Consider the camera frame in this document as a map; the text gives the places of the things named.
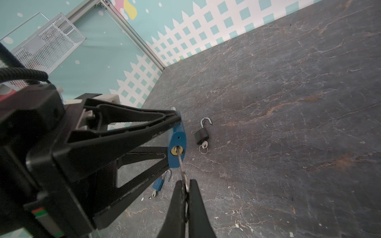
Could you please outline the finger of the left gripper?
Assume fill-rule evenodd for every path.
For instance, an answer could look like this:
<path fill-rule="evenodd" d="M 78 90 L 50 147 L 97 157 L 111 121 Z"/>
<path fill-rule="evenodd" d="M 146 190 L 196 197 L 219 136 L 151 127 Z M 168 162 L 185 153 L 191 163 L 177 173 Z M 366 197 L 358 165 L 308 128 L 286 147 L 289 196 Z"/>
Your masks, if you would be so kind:
<path fill-rule="evenodd" d="M 160 161 L 117 187 L 118 169 L 146 160 Z M 169 169 L 167 147 L 141 146 L 96 172 L 93 218 L 97 229 L 110 226 L 160 175 Z"/>

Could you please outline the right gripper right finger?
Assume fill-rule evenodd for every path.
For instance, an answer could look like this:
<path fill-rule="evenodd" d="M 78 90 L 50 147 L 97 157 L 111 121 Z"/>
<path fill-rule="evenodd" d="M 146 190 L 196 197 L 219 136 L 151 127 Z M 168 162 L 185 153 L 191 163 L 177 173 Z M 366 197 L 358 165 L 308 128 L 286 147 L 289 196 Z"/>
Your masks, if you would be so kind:
<path fill-rule="evenodd" d="M 216 238 L 195 179 L 190 180 L 188 217 L 189 238 Z"/>

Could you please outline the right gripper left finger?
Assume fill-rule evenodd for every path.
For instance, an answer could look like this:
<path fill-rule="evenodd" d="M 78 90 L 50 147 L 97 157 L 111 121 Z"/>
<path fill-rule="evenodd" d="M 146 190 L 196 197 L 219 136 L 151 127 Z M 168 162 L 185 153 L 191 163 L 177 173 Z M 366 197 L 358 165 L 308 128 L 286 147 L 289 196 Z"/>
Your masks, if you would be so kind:
<path fill-rule="evenodd" d="M 184 238 L 186 230 L 186 190 L 182 180 L 175 184 L 172 199 L 158 238 Z"/>

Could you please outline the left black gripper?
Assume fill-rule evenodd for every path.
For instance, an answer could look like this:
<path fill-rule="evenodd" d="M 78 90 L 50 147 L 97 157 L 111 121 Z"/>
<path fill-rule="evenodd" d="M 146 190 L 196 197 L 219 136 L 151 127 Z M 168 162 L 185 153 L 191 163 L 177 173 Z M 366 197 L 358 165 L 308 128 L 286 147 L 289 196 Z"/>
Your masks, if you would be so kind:
<path fill-rule="evenodd" d="M 87 237 L 97 230 L 93 185 L 80 180 L 182 121 L 95 97 L 65 105 L 54 85 L 39 84 L 1 101 L 1 235 Z"/>

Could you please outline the small key for blue padlock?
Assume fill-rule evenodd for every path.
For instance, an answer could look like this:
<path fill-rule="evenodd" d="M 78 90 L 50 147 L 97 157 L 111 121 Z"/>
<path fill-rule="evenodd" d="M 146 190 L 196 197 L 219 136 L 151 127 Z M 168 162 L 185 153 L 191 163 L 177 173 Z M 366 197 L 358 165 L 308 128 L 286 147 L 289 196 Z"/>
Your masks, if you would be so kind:
<path fill-rule="evenodd" d="M 157 196 L 157 193 L 158 191 L 157 190 L 154 190 L 151 194 L 151 196 L 149 197 L 149 199 L 152 199 L 152 198 L 155 198 Z"/>

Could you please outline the small blue padlock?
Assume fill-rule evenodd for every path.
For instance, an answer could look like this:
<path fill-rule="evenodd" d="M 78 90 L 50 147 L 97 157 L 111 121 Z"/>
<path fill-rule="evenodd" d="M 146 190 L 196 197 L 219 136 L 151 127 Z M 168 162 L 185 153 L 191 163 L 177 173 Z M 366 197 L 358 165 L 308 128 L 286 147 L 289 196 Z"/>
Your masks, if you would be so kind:
<path fill-rule="evenodd" d="M 156 191 L 160 191 L 164 182 L 167 181 L 169 182 L 172 176 L 172 171 L 171 170 L 166 170 L 158 179 L 155 180 L 153 183 L 153 188 Z"/>

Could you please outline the brass key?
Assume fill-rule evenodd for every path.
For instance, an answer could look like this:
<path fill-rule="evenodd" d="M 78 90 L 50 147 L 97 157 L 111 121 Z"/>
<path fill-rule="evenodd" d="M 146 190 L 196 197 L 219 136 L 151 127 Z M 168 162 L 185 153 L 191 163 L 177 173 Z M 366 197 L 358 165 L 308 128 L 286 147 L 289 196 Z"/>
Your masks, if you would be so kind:
<path fill-rule="evenodd" d="M 182 180 L 184 182 L 184 186 L 185 186 L 186 192 L 189 193 L 189 191 L 190 191 L 190 183 L 189 183 L 189 180 L 188 180 L 187 175 L 186 175 L 186 171 L 185 171 L 184 166 L 183 166 L 183 161 L 182 161 L 182 158 L 181 158 L 180 147 L 176 146 L 175 147 L 175 151 L 177 153 L 178 160 L 179 160 L 180 170 L 181 170 L 181 174 L 182 174 Z"/>

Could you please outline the silver key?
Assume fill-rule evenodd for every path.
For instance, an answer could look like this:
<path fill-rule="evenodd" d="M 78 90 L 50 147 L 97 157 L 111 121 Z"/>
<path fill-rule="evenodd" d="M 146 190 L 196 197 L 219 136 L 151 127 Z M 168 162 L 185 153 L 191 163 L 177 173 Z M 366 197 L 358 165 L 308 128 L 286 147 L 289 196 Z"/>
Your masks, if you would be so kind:
<path fill-rule="evenodd" d="M 209 152 L 208 141 L 204 141 L 198 148 L 201 154 L 207 154 Z"/>

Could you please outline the blue padlock silver shackle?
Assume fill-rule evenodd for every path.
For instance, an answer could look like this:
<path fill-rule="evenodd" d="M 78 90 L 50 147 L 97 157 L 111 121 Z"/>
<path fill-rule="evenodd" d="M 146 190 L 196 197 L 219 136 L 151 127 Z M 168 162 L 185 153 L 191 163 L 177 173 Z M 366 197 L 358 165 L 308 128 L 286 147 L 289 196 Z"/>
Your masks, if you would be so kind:
<path fill-rule="evenodd" d="M 183 161 L 185 158 L 185 152 L 187 147 L 187 137 L 185 128 L 183 125 L 183 122 L 180 122 L 178 125 L 174 126 L 172 129 L 169 130 L 169 136 L 168 136 L 168 163 L 169 168 L 179 168 L 179 160 L 178 160 L 178 153 L 176 151 L 176 147 L 178 146 L 180 148 L 180 157 Z"/>

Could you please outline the black padlock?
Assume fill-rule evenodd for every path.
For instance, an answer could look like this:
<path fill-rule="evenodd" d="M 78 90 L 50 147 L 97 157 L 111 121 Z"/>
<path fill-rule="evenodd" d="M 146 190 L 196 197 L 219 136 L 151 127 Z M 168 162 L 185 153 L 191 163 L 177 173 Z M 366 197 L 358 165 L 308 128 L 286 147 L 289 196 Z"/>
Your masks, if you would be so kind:
<path fill-rule="evenodd" d="M 204 117 L 203 119 L 201 119 L 200 121 L 201 129 L 198 130 L 196 133 L 194 133 L 194 137 L 195 137 L 197 145 L 202 145 L 203 142 L 209 139 L 209 134 L 203 124 L 205 120 L 207 120 L 209 124 L 212 125 L 212 121 L 209 117 Z"/>

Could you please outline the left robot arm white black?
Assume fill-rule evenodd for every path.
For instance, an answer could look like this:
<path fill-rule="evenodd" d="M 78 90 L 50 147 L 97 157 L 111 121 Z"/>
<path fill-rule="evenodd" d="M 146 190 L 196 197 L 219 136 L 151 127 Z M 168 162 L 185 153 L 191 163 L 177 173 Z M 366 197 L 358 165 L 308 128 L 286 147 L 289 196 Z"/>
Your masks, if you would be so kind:
<path fill-rule="evenodd" d="M 84 238 L 111 225 L 169 169 L 170 147 L 147 143 L 181 124 L 85 94 L 65 105 L 48 75 L 1 47 L 1 82 L 31 85 L 1 101 L 1 234 Z"/>

